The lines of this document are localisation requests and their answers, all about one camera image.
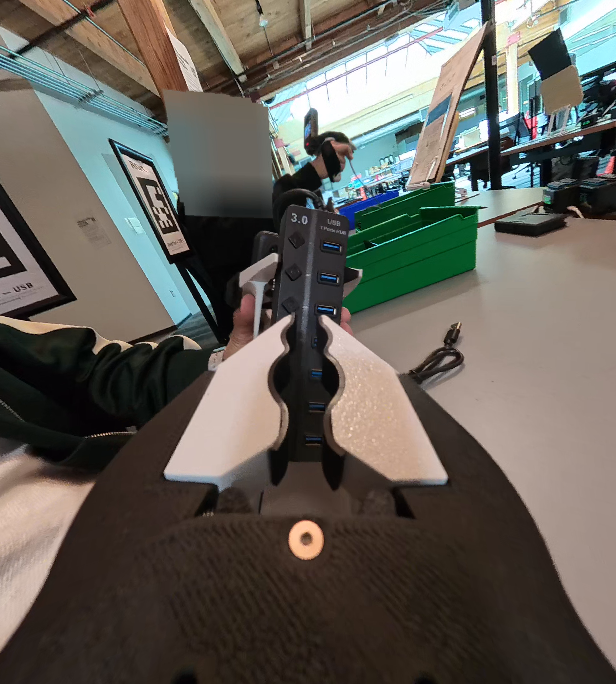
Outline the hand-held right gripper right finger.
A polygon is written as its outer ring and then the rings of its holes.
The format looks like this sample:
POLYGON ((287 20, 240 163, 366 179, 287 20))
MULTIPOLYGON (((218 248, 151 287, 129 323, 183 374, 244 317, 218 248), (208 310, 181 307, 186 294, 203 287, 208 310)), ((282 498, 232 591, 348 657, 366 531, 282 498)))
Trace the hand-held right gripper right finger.
POLYGON ((343 458, 347 491, 443 486, 448 474, 397 372, 329 317, 325 358, 338 388, 324 415, 330 448, 343 458))

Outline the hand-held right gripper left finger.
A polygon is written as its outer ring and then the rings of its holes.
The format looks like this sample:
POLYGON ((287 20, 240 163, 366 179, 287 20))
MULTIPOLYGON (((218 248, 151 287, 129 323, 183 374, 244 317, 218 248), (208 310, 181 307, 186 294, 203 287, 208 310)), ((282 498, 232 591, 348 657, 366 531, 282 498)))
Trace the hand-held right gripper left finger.
POLYGON ((270 452, 289 425, 273 378, 288 354, 286 333, 294 318, 278 320, 214 372, 164 469, 166 480, 212 484, 220 491, 262 491, 271 484, 270 452))

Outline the black USB hub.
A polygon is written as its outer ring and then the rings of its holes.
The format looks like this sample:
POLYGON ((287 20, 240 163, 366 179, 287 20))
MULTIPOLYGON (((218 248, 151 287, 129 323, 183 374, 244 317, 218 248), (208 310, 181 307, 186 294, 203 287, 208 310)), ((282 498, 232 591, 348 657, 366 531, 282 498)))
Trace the black USB hub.
POLYGON ((292 319, 288 354, 275 373, 289 426, 278 452, 287 462, 321 462, 324 416, 335 394, 336 371, 324 356, 321 317, 340 323, 347 258, 347 218, 292 204, 281 220, 280 264, 273 320, 292 319))

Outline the green plastic bin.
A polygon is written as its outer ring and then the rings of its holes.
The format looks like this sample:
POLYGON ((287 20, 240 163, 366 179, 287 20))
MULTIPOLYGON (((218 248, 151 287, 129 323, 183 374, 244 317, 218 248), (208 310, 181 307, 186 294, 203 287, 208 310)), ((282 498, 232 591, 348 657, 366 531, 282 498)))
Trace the green plastic bin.
POLYGON ((474 270, 478 211, 457 204, 455 184, 445 182, 355 212, 346 264, 362 277, 346 307, 364 311, 474 270))

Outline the person's left forearm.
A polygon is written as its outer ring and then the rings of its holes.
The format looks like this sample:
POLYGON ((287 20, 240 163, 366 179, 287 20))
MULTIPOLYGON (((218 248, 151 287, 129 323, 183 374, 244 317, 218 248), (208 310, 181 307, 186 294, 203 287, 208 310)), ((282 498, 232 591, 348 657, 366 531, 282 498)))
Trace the person's left forearm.
POLYGON ((175 335, 161 343, 108 340, 92 328, 0 315, 0 371, 97 431, 147 423, 210 370, 213 352, 175 335))

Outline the blue plastic bin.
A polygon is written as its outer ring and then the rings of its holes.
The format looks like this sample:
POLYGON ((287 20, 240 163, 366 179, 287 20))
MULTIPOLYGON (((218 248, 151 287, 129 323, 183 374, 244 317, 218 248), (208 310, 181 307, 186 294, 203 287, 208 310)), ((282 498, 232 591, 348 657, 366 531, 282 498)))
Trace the blue plastic bin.
POLYGON ((350 204, 344 204, 340 207, 337 207, 337 212, 341 216, 348 216, 348 217, 352 218, 359 211, 364 211, 364 210, 367 210, 371 207, 379 206, 383 202, 390 201, 391 199, 398 198, 398 196, 399 196, 398 190, 393 190, 393 191, 389 191, 386 193, 376 194, 375 196, 366 198, 365 200, 360 200, 357 202, 351 202, 350 204))

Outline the black external drive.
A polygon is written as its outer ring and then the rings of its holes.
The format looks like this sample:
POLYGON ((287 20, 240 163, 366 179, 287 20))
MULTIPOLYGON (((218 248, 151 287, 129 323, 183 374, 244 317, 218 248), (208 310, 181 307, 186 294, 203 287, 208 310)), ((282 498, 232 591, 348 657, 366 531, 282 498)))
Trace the black external drive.
POLYGON ((506 235, 540 237, 566 227, 567 218, 562 213, 517 213, 497 220, 493 227, 497 233, 506 235))

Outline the wooden board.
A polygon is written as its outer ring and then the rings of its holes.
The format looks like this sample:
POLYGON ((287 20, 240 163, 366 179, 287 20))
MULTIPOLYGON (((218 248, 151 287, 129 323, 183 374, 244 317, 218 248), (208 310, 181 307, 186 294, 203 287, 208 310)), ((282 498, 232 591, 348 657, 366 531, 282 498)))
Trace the wooden board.
POLYGON ((484 22, 442 65, 409 170, 407 191, 420 190, 441 181, 457 130, 459 100, 478 60, 484 38, 492 27, 491 21, 484 22))

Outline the black battery charger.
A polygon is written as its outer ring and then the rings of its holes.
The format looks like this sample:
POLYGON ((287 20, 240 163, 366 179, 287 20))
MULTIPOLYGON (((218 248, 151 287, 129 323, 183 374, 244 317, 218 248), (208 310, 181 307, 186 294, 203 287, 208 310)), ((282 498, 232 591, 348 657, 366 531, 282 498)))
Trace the black battery charger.
POLYGON ((578 208, 586 216, 616 212, 616 175, 596 176, 581 181, 578 208))
POLYGON ((580 204, 580 181, 564 178, 543 188, 543 209, 546 213, 567 213, 580 204))

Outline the long wooden workbench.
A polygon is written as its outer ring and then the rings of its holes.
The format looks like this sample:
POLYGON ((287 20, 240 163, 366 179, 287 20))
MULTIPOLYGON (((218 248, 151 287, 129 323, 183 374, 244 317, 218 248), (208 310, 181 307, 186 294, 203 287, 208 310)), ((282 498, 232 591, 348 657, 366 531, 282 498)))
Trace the long wooden workbench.
MULTIPOLYGON (((531 150, 549 148, 555 144, 570 140, 585 139, 590 135, 603 133, 609 130, 616 130, 616 119, 601 120, 593 126, 588 126, 584 129, 582 129, 580 126, 570 126, 563 131, 552 133, 550 135, 539 136, 538 138, 514 145, 508 149, 501 150, 500 154, 501 157, 511 157, 514 155, 520 156, 530 152, 531 150)), ((446 162, 446 166, 451 167, 458 164, 465 164, 469 162, 470 159, 473 159, 477 156, 488 155, 488 152, 488 145, 479 146, 460 155, 450 157, 446 162)))

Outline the person in green jacket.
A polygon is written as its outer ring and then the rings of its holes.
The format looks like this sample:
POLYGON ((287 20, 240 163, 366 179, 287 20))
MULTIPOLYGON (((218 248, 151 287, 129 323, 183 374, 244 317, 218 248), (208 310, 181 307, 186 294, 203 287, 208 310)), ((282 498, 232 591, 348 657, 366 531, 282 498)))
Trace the person in green jacket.
POLYGON ((140 422, 133 393, 80 393, 69 407, 0 390, 0 651, 46 581, 95 475, 140 422))

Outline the black and tan panel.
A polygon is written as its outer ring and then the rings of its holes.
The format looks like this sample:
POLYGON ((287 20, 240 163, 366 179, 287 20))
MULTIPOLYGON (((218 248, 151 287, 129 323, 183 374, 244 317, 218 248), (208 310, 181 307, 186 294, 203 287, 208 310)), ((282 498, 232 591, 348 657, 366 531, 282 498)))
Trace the black and tan panel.
POLYGON ((528 50, 541 79, 541 98, 546 115, 578 107, 584 100, 580 75, 559 28, 528 50))

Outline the paper wall notice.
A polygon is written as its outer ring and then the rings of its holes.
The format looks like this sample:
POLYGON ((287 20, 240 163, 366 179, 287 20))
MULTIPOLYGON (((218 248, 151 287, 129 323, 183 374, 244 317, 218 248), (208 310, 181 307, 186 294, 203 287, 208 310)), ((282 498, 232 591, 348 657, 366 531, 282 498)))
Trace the paper wall notice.
POLYGON ((76 224, 83 236, 93 247, 102 249, 112 244, 103 225, 94 216, 78 219, 76 224))

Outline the black steel post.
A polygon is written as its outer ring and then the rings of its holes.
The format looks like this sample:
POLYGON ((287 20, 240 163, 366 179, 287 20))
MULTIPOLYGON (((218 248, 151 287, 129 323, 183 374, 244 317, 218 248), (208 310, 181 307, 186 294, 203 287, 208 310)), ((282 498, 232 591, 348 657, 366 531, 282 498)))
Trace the black steel post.
POLYGON ((483 40, 484 93, 488 129, 487 163, 489 184, 492 190, 502 189, 501 173, 501 133, 498 88, 498 51, 496 39, 496 15, 494 1, 480 1, 481 20, 487 24, 483 40))

